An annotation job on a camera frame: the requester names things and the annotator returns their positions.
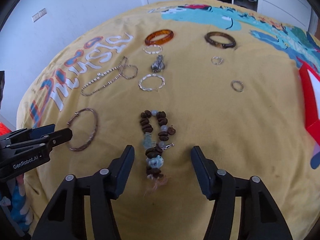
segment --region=bed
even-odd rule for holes
[[[162,45],[165,85],[143,91],[138,82],[152,73],[157,55],[144,52],[145,37],[170,29],[174,37]],[[207,43],[208,32],[224,32],[236,47],[220,49]],[[21,100],[17,129],[56,124],[67,127],[75,112],[91,108],[98,129],[85,150],[66,144],[55,147],[50,162],[25,174],[34,231],[42,212],[68,174],[90,176],[120,156],[127,144],[135,161],[124,193],[113,202],[122,239],[203,239],[213,203],[202,195],[190,150],[199,145],[235,177],[259,176],[284,215],[293,239],[304,239],[319,218],[320,170],[311,169],[315,141],[304,128],[304,98],[298,70],[305,62],[320,71],[320,42],[303,30],[254,11],[216,0],[184,0],[146,5],[121,14],[85,33],[44,68]],[[82,87],[126,56],[137,77],[118,80],[91,96]],[[212,64],[212,57],[223,63]],[[94,82],[92,92],[117,75]],[[238,92],[230,83],[242,82]],[[146,86],[161,80],[150,78]],[[165,111],[176,134],[169,142],[161,168],[166,185],[145,195],[146,176],[140,113]],[[160,128],[150,121],[155,131]],[[89,111],[72,123],[72,146],[85,142],[94,128]],[[90,205],[86,199],[86,229],[93,239]],[[240,200],[231,239],[237,239]]]

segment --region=brown bangle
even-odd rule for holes
[[[217,42],[212,40],[210,37],[211,36],[221,36],[221,37],[225,37],[227,38],[229,41],[231,41],[231,43],[221,43],[221,42]],[[207,43],[210,43],[212,46],[215,46],[217,48],[220,49],[227,49],[227,48],[233,48],[236,46],[236,40],[231,37],[230,35],[226,34],[226,33],[221,33],[221,32],[209,32],[204,36],[205,40],[207,41]]]
[[[167,34],[167,36],[163,37],[162,39],[151,41],[154,37],[160,36],[162,34]],[[171,30],[160,30],[156,31],[154,33],[151,33],[146,39],[144,40],[144,43],[149,46],[149,45],[162,45],[165,44],[166,42],[170,41],[173,38],[174,34],[173,31]]]
[[[95,125],[94,125],[93,132],[90,134],[89,140],[87,140],[87,142],[86,142],[84,145],[82,145],[82,146],[80,146],[80,147],[78,147],[78,148],[72,148],[72,147],[70,146],[69,142],[67,142],[67,145],[68,145],[69,149],[70,149],[71,151],[75,151],[75,152],[80,152],[80,151],[83,151],[84,149],[86,149],[86,148],[90,145],[90,143],[92,142],[92,140],[93,140],[93,138],[94,138],[94,136],[96,135],[96,132],[97,132],[97,130],[98,130],[98,115],[97,115],[97,113],[96,113],[95,111],[93,111],[91,108],[84,108],[84,109],[81,109],[80,111],[76,112],[76,113],[71,117],[71,119],[67,122],[68,128],[70,128],[73,120],[74,120],[76,117],[78,117],[79,114],[80,114],[81,112],[83,112],[83,111],[91,111],[91,112],[93,113]]]

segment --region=pink tassel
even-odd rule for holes
[[[152,188],[147,188],[146,189],[146,192],[144,193],[144,197],[148,194],[148,193],[153,193],[157,190],[157,188],[159,186],[163,186],[163,185],[166,185],[167,182],[168,182],[168,178],[166,177],[166,175],[164,175],[162,178],[156,178],[156,179],[152,179],[155,181],[155,184]]]

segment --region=wall switch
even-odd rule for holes
[[[41,11],[39,11],[40,17],[42,17],[45,14],[47,14],[47,10],[45,8],[43,8]]]
[[[39,20],[39,19],[40,19],[39,13],[36,13],[36,14],[33,15],[33,17],[32,17],[33,22],[35,22],[35,21],[37,21],[37,20]]]

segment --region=silver chain necklace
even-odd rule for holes
[[[128,61],[128,58],[127,58],[127,57],[123,57],[123,58],[121,59],[121,61],[120,61],[120,63],[119,63],[118,66],[113,67],[113,68],[107,70],[106,72],[98,73],[98,75],[97,75],[96,78],[92,79],[91,81],[89,81],[87,84],[85,84],[85,85],[82,87],[82,89],[81,89],[81,94],[82,94],[83,96],[85,96],[85,97],[91,96],[91,95],[93,95],[94,93],[100,91],[101,89],[106,88],[108,85],[112,84],[114,81],[116,81],[116,80],[117,80],[119,77],[121,77],[121,76],[123,76],[125,79],[133,79],[133,78],[135,78],[135,77],[137,76],[137,74],[138,74],[138,68],[137,68],[137,66],[135,66],[135,65],[127,65],[127,61]],[[133,67],[133,68],[136,69],[136,72],[134,73],[134,75],[129,76],[129,77],[126,76],[126,75],[124,75],[124,70],[125,70],[127,67]],[[85,94],[85,93],[83,92],[83,90],[84,90],[86,87],[88,87],[88,86],[90,86],[91,84],[97,82],[97,81],[100,80],[102,77],[108,75],[110,72],[112,72],[112,71],[114,71],[114,70],[116,70],[116,69],[119,70],[119,74],[118,74],[115,78],[113,78],[112,80],[110,80],[108,83],[104,84],[102,87],[99,87],[98,89],[96,89],[95,91],[91,92],[90,94]]]

